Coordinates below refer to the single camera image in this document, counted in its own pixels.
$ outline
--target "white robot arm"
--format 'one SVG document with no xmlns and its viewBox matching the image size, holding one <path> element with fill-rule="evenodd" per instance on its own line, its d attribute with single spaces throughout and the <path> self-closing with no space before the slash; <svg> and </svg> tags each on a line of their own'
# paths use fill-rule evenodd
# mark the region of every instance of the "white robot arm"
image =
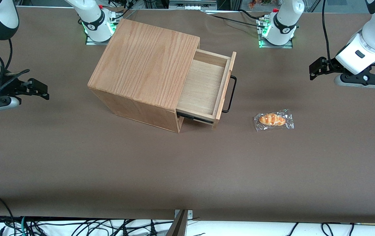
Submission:
<svg viewBox="0 0 375 236">
<path fill-rule="evenodd" d="M 115 12 L 104 9 L 95 0 L 65 0 L 78 12 L 87 35 L 96 42 L 110 39 L 114 33 L 117 19 Z M 19 18 L 12 0 L 0 0 L 0 40 L 10 39 L 17 31 Z M 21 104 L 18 95 L 37 95 L 49 99 L 47 85 L 36 79 L 27 82 L 18 80 L 18 76 L 27 73 L 10 73 L 0 58 L 0 109 L 10 109 Z"/>
<path fill-rule="evenodd" d="M 65 0 L 78 13 L 87 35 L 96 42 L 104 42 L 110 39 L 114 33 L 111 26 L 116 23 L 115 12 L 106 8 L 100 8 L 95 0 Z"/>
<path fill-rule="evenodd" d="M 336 58 L 319 58 L 310 65 L 310 80 L 328 73 L 342 73 L 334 82 L 342 86 L 375 88 L 375 0 L 366 0 L 372 18 L 356 32 Z"/>
<path fill-rule="evenodd" d="M 284 45 L 293 37 L 298 19 L 304 12 L 302 0 L 285 0 L 278 12 L 265 15 L 268 18 L 267 29 L 263 31 L 262 37 L 273 45 Z"/>
</svg>

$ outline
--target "metal frame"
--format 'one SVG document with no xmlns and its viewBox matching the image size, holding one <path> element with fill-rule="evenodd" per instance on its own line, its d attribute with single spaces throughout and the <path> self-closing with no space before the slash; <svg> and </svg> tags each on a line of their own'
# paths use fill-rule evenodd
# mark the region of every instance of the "metal frame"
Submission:
<svg viewBox="0 0 375 236">
<path fill-rule="evenodd" d="M 188 218 L 189 211 L 180 210 L 165 236 L 185 236 Z"/>
</svg>

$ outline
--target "drawer slide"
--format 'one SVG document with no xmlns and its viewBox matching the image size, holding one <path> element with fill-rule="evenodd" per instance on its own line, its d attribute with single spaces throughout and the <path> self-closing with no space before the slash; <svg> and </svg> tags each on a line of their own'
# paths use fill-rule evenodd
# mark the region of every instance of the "drawer slide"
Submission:
<svg viewBox="0 0 375 236">
<path fill-rule="evenodd" d="M 181 117 L 184 117 L 186 119 L 189 119 L 189 120 L 199 121 L 199 122 L 211 124 L 211 125 L 213 124 L 212 121 L 208 121 L 208 120 L 205 120 L 205 119 L 202 119 L 202 118 L 199 118 L 199 117 L 194 117 L 192 115 L 187 115 L 187 114 L 183 114 L 183 113 L 180 113 L 180 112 L 177 112 L 177 115 L 181 116 Z"/>
</svg>

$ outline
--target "wood grain top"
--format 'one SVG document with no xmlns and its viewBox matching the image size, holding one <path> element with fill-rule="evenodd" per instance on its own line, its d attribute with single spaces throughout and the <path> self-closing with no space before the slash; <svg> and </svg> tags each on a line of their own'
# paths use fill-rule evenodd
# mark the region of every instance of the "wood grain top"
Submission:
<svg viewBox="0 0 375 236">
<path fill-rule="evenodd" d="M 122 19 L 88 87 L 175 110 L 199 37 Z"/>
</svg>

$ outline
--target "plastic bag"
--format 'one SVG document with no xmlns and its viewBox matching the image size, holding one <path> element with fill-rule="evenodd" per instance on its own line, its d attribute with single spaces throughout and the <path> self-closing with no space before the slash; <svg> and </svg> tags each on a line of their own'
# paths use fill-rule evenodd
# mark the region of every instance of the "plastic bag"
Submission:
<svg viewBox="0 0 375 236">
<path fill-rule="evenodd" d="M 256 128 L 256 131 L 294 128 L 292 114 L 289 112 L 289 109 L 257 114 L 254 117 L 254 127 Z"/>
</svg>

